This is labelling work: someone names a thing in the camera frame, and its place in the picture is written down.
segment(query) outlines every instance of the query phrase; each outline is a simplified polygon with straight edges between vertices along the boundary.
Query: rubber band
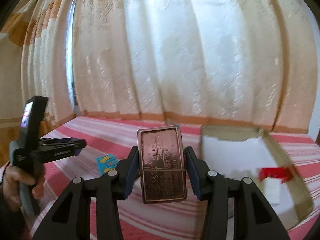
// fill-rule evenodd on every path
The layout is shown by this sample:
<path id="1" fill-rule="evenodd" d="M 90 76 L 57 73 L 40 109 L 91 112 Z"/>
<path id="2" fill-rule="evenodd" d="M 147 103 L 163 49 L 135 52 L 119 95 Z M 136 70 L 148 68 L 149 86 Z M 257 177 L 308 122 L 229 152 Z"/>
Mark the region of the rubber band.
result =
<path id="1" fill-rule="evenodd" d="M 186 171 L 186 169 L 140 168 L 140 171 Z"/>

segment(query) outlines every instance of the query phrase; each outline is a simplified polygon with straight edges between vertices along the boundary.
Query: black clamp jaw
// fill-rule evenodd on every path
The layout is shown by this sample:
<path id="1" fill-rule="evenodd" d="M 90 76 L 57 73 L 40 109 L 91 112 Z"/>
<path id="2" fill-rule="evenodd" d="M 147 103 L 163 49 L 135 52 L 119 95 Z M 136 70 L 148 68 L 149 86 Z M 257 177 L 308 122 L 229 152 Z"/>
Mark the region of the black clamp jaw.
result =
<path id="1" fill-rule="evenodd" d="M 227 236 L 228 197 L 234 198 L 234 240 L 290 240 L 278 216 L 250 178 L 226 179 L 210 171 L 192 147 L 184 150 L 193 193 L 208 200 L 201 240 L 225 240 Z M 100 178 L 84 181 L 76 177 L 63 191 L 42 220 L 33 240 L 89 240 L 90 200 L 97 198 L 97 239 L 122 240 L 117 200 L 131 194 L 139 169 L 137 147 L 115 170 Z M 319 239 L 320 219 L 304 240 Z"/>
<path id="2" fill-rule="evenodd" d="M 290 240 L 280 219 L 250 178 L 226 179 L 210 171 L 192 147 L 184 150 L 193 193 L 208 200 L 201 240 L 225 240 L 227 236 L 228 197 L 234 198 L 234 240 Z"/>
<path id="3" fill-rule="evenodd" d="M 33 236 L 33 240 L 90 240 L 90 201 L 97 198 L 97 238 L 122 240 L 117 200 L 131 194 L 139 170 L 138 147 L 115 170 L 96 179 L 74 178 Z"/>

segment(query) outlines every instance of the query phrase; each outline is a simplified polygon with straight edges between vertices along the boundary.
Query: red object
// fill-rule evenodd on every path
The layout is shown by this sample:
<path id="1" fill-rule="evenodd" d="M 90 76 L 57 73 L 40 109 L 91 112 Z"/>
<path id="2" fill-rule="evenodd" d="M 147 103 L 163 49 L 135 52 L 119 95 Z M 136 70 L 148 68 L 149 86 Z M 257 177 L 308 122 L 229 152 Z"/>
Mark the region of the red object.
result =
<path id="1" fill-rule="evenodd" d="M 259 172 L 259 180 L 263 181 L 265 178 L 281 179 L 281 183 L 285 183 L 292 179 L 293 175 L 288 167 L 262 168 Z"/>

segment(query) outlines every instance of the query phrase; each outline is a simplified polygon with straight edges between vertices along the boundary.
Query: handheld device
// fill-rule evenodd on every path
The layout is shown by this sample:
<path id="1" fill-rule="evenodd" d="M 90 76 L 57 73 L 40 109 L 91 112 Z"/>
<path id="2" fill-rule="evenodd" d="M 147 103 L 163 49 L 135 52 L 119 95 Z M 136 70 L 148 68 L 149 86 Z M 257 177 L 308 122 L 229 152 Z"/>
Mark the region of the handheld device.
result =
<path id="1" fill-rule="evenodd" d="M 19 137 L 9 145 L 11 164 L 23 169 L 35 179 L 41 176 L 43 163 L 77 156 L 86 146 L 85 140 L 77 138 L 38 138 L 47 102 L 48 98 L 41 96 L 34 96 L 26 102 Z M 31 192 L 33 187 L 19 183 L 21 203 L 28 216 L 36 216 L 40 213 L 38 201 Z"/>

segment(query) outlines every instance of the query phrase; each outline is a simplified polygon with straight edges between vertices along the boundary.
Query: screen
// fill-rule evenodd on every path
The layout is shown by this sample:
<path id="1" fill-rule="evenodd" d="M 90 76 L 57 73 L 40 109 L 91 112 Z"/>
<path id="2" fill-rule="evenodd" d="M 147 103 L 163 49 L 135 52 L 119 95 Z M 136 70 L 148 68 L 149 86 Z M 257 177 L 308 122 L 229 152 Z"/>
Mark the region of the screen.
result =
<path id="1" fill-rule="evenodd" d="M 30 102 L 30 103 L 26 104 L 26 107 L 24 108 L 22 122 L 21 122 L 21 127 L 23 127 L 23 128 L 26 128 L 28 126 L 32 104 L 33 104 L 33 102 Z"/>

